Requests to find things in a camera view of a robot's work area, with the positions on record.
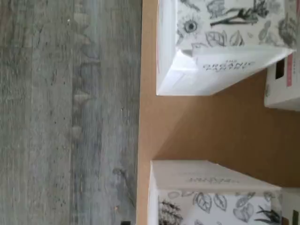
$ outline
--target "botanical illustration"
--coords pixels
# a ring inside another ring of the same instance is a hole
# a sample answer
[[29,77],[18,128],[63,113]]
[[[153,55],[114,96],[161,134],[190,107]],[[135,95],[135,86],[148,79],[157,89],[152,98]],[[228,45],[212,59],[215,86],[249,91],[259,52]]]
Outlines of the botanical illustration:
[[177,197],[179,197],[179,192],[177,192],[177,191],[171,191],[171,192],[169,192],[168,193],[168,197],[170,198],[170,199],[174,199],[174,198],[177,198]]
[[[202,211],[214,215],[214,210],[222,210],[224,213],[233,212],[236,219],[249,223],[251,221],[259,221],[267,223],[269,225],[279,225],[281,222],[281,216],[274,210],[265,210],[260,205],[255,205],[255,200],[250,200],[256,195],[255,192],[234,193],[234,199],[236,204],[234,209],[228,210],[228,197],[222,194],[207,194],[204,192],[193,192],[193,191],[171,191],[167,193],[168,198],[192,198],[192,204],[198,206]],[[275,193],[266,191],[263,193],[263,198],[266,202],[270,203],[275,198]],[[183,221],[182,215],[180,214],[181,209],[175,203],[164,200],[159,202],[159,225],[180,225]],[[203,220],[197,217],[193,225],[204,225]]]
[[264,40],[264,39],[266,38],[270,26],[271,26],[271,21],[268,20],[268,21],[264,24],[263,29],[262,29],[262,30],[259,32],[259,34],[258,34],[258,39],[259,39],[260,41],[262,41],[262,40]]
[[276,213],[274,210],[268,211],[264,210],[261,206],[259,206],[260,211],[257,212],[257,214],[263,214],[265,215],[268,219],[255,219],[255,221],[261,221],[270,225],[278,225],[281,223],[281,217],[278,213]]
[[210,213],[211,203],[211,196],[203,192],[200,192],[197,195],[195,195],[193,199],[193,205],[197,204],[200,207],[200,209],[207,213]]
[[285,19],[279,21],[278,23],[279,36],[282,38],[283,42],[293,48],[296,45],[296,35],[297,35],[297,22],[286,15]]
[[183,218],[180,207],[176,204],[163,200],[159,203],[159,225],[180,225]]
[[215,19],[219,16],[224,15],[226,10],[224,7],[224,0],[213,0],[207,4],[207,11],[211,14],[210,18]]
[[270,13],[279,14],[281,5],[278,0],[268,0],[267,9]]
[[216,22],[210,23],[211,27],[226,24],[255,24],[259,18],[266,18],[269,14],[267,9],[266,0],[253,0],[252,8],[231,8],[225,10],[224,0],[213,0],[207,5],[208,12],[211,13],[211,18],[217,18],[220,16],[227,16],[227,18],[221,19]]
[[255,192],[249,192],[247,195],[242,196],[239,198],[235,204],[237,208],[243,207],[247,204],[247,202],[255,195]]
[[264,196],[264,199],[267,201],[267,202],[270,202],[271,199],[275,198],[275,195],[274,193],[270,192],[270,191],[265,191],[263,193],[263,196]]
[[203,225],[203,223],[199,219],[197,219],[195,220],[194,225]]
[[188,14],[178,20],[177,33],[183,37],[193,35],[195,38],[202,31],[203,21],[198,13]]
[[198,6],[196,6],[195,4],[193,4],[192,2],[190,2],[190,0],[180,0],[181,3],[185,4],[187,7],[190,7],[194,10],[196,10],[197,12],[200,12],[200,9]]
[[178,40],[177,40],[177,43],[176,43],[176,45],[180,45],[181,44],[181,42],[183,41],[183,34],[179,31],[179,30],[177,30],[177,34],[178,34],[178,36],[179,36],[179,38],[178,38]]
[[188,197],[193,195],[194,191],[182,191],[181,192],[181,197]]
[[222,33],[217,31],[210,31],[206,33],[206,40],[209,46],[215,47],[215,46],[241,46],[244,45],[244,40],[242,35],[240,34],[240,31],[236,31],[229,39],[229,42],[227,42],[227,34],[225,31]]
[[248,203],[242,209],[233,209],[233,214],[235,217],[245,223],[248,223],[250,218],[253,216],[254,206],[251,203]]
[[223,211],[226,211],[226,209],[227,209],[227,199],[225,198],[224,195],[215,194],[214,203],[216,204],[216,206],[219,209],[221,209]]

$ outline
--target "leaf illustration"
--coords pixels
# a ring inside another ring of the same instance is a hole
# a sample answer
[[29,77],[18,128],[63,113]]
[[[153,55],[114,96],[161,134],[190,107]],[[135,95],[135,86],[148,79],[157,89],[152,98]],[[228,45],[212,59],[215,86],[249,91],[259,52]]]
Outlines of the leaf illustration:
[[227,209],[227,200],[226,200],[226,198],[225,198],[224,195],[215,194],[215,196],[214,196],[214,203],[221,210],[226,211],[226,209]]
[[268,35],[267,35],[267,38],[266,38],[266,44],[269,44],[269,45],[277,45],[277,37],[274,33],[272,32],[269,32]]
[[206,6],[207,11],[211,14],[210,18],[214,19],[218,16],[223,15],[223,11],[225,10],[224,7],[224,0],[213,0]]
[[193,191],[182,191],[181,192],[181,197],[189,197],[193,194]]
[[270,26],[271,26],[271,21],[270,20],[268,20],[267,22],[265,22],[265,24],[263,26],[263,29],[258,34],[258,39],[260,41],[262,41],[262,40],[264,40],[266,38]]
[[219,33],[216,31],[207,32],[206,40],[211,47],[225,46],[226,44],[226,37],[224,36],[224,33]]
[[247,197],[248,197],[248,199],[251,199],[251,198],[253,198],[254,195],[255,195],[255,192],[249,192],[247,194]]
[[194,196],[193,204],[197,204],[200,207],[200,209],[207,213],[210,213],[211,196],[209,194],[204,194],[200,192],[199,194]]
[[192,48],[193,48],[193,50],[194,49],[200,49],[200,48],[207,48],[207,45],[203,44],[203,43],[193,43]]
[[265,191],[263,193],[263,196],[264,196],[264,199],[267,201],[267,202],[270,202],[272,198],[275,198],[275,195],[270,192],[270,191]]
[[174,199],[174,198],[177,198],[177,197],[179,197],[179,192],[177,192],[177,191],[171,191],[171,192],[169,192],[168,193],[168,197],[170,198],[170,199]]
[[234,209],[233,214],[235,217],[245,223],[248,223],[249,219],[252,217],[254,213],[254,206],[250,203],[247,206],[243,207],[241,210]]
[[197,12],[200,12],[200,9],[198,6],[196,6],[195,4],[191,3],[190,0],[180,0],[183,4],[185,4],[187,7],[190,7],[194,10],[196,10]]
[[238,201],[235,204],[236,208],[240,208],[243,207],[244,205],[247,204],[247,202],[249,201],[248,197],[246,195],[242,196],[241,198],[238,199]]
[[249,192],[247,195],[242,196],[241,198],[239,198],[235,204],[236,208],[240,208],[243,207],[244,205],[247,204],[247,202],[249,201],[249,199],[251,199],[253,196],[255,195],[255,192]]
[[231,36],[229,43],[231,46],[244,45],[244,40],[239,30]]
[[199,219],[197,219],[197,220],[195,220],[195,223],[194,223],[195,225],[203,225],[203,223],[199,220]]
[[226,45],[226,43],[227,43],[227,34],[226,34],[225,30],[222,32],[222,35],[224,37],[224,45]]

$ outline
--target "flower illustration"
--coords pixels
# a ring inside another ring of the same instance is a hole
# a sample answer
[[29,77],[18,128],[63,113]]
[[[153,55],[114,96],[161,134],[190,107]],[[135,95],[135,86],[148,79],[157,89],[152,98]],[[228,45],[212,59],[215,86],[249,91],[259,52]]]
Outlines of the flower illustration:
[[195,38],[202,30],[201,18],[198,14],[191,14],[182,17],[177,24],[178,31],[183,37],[193,35]]

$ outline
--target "white box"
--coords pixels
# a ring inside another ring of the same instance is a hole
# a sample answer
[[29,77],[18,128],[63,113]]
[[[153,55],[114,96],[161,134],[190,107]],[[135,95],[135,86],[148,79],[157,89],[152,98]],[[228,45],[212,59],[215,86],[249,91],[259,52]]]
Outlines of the white box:
[[159,0],[157,95],[211,95],[293,53],[296,0]]
[[152,161],[148,225],[275,225],[280,197],[280,187],[208,161]]
[[299,63],[300,52],[297,51],[268,68],[266,107],[300,111]]
[[283,225],[300,225],[300,188],[284,188],[282,196]]

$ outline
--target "wood grain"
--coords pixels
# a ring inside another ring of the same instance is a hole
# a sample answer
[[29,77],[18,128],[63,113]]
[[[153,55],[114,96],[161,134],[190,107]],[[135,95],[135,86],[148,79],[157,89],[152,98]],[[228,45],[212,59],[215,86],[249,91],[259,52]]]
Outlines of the wood grain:
[[27,224],[31,49],[0,48],[0,224]]
[[28,224],[69,224],[73,0],[36,1]]
[[135,224],[140,9],[75,3],[72,224]]
[[31,47],[34,0],[0,1],[0,46]]
[[0,224],[135,223],[141,0],[0,0]]

